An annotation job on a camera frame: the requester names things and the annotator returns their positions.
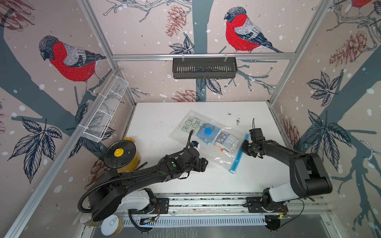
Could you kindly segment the grey patterned towel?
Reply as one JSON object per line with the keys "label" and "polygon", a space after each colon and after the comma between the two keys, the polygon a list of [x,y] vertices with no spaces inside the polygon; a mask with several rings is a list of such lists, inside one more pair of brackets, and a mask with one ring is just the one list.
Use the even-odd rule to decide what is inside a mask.
{"label": "grey patterned towel", "polygon": [[221,131],[214,142],[214,146],[224,153],[233,155],[239,142],[238,137],[226,131]]}

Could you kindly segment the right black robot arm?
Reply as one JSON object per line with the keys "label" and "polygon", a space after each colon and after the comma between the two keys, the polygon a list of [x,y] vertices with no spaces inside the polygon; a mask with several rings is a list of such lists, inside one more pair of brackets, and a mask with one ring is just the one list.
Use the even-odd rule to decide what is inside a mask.
{"label": "right black robot arm", "polygon": [[319,155],[295,152],[274,140],[266,140],[260,128],[251,129],[249,133],[251,141],[244,140],[243,153],[261,159],[269,156],[289,167],[289,182],[263,191],[262,209],[272,212],[286,201],[332,192],[332,183]]}

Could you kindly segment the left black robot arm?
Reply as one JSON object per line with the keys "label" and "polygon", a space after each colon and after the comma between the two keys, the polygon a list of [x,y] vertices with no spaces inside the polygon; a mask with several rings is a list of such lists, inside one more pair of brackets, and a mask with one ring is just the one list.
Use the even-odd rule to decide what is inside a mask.
{"label": "left black robot arm", "polygon": [[166,155],[157,165],[134,172],[119,173],[110,169],[88,190],[90,213],[95,222],[117,211],[122,198],[155,183],[179,179],[191,171],[205,172],[208,161],[194,147]]}

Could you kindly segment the clear vacuum bag blue zipper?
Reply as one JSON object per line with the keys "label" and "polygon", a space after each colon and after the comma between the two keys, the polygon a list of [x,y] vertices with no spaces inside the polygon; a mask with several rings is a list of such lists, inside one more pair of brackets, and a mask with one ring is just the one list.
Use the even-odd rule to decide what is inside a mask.
{"label": "clear vacuum bag blue zipper", "polygon": [[190,110],[181,122],[173,127],[169,138],[181,144],[187,143],[188,138],[196,141],[201,157],[235,174],[243,155],[241,146],[244,140],[249,139],[249,135]]}

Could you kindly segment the cream towel blue bunny print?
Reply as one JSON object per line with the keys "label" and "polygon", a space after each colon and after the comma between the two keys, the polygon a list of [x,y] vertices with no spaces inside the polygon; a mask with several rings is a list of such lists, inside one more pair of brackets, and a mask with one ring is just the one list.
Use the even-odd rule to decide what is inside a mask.
{"label": "cream towel blue bunny print", "polygon": [[179,130],[182,132],[185,132],[187,134],[190,133],[190,131],[194,130],[194,133],[197,133],[200,128],[205,124],[205,121],[196,118],[196,117],[186,117],[180,124]]}

